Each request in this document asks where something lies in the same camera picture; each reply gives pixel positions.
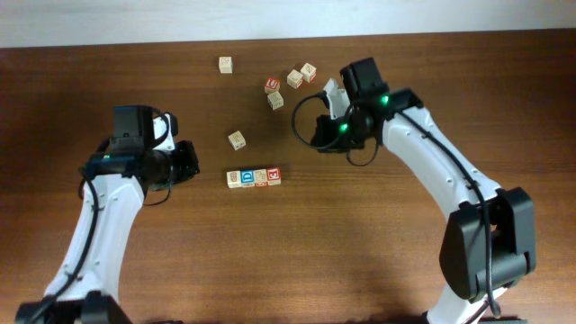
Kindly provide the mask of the wooden block red drawing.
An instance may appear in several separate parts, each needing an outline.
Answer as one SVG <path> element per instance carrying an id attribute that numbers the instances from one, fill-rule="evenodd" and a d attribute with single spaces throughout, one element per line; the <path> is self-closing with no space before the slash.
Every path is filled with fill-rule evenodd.
<path id="1" fill-rule="evenodd" d="M 239 170 L 229 171 L 226 173 L 227 184 L 230 189 L 239 188 L 241 183 L 241 172 Z"/>

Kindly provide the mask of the blue D wooden block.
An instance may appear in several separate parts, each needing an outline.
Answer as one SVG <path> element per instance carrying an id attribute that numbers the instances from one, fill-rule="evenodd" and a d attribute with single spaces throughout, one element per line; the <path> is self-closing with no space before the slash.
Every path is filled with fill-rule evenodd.
<path id="1" fill-rule="evenodd" d="M 253 170 L 240 171 L 240 183 L 243 187 L 254 187 L 256 185 Z"/>

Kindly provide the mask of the red E wooden block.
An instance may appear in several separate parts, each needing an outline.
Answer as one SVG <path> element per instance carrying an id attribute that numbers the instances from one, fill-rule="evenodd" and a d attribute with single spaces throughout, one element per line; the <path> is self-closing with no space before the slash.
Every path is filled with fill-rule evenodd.
<path id="1" fill-rule="evenodd" d="M 282 182 L 281 171 L 279 167 L 271 167 L 266 170 L 267 185 L 279 185 Z"/>

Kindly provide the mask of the wooden block red picture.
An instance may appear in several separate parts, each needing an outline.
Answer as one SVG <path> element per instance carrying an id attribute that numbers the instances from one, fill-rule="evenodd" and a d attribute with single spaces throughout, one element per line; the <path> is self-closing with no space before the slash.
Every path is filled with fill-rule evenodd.
<path id="1" fill-rule="evenodd" d="M 254 183 L 256 187 L 268 186 L 267 172 L 265 169 L 254 171 Z"/>

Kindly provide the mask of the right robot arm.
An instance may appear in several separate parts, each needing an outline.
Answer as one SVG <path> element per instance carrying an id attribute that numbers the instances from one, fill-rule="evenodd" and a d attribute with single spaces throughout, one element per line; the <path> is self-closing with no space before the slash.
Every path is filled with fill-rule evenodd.
<path id="1" fill-rule="evenodd" d="M 439 254 L 446 281 L 426 323 L 478 323 L 501 309 L 496 300 L 536 268 L 532 199 L 506 190 L 474 166 L 409 88 L 392 91 L 373 58 L 343 67 L 317 93 L 328 113 L 307 146 L 349 154 L 373 139 L 398 157 L 432 196 L 446 220 Z"/>

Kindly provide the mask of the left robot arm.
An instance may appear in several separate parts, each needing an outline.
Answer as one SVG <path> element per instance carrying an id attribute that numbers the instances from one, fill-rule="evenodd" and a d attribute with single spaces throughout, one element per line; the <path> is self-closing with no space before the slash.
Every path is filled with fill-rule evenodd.
<path id="1" fill-rule="evenodd" d="M 82 209 L 66 256 L 43 298 L 25 302 L 17 323 L 127 323 L 119 304 L 122 261 L 133 222 L 150 192 L 172 193 L 199 174 L 177 118 L 146 105 L 113 110 L 113 134 L 80 168 Z"/>

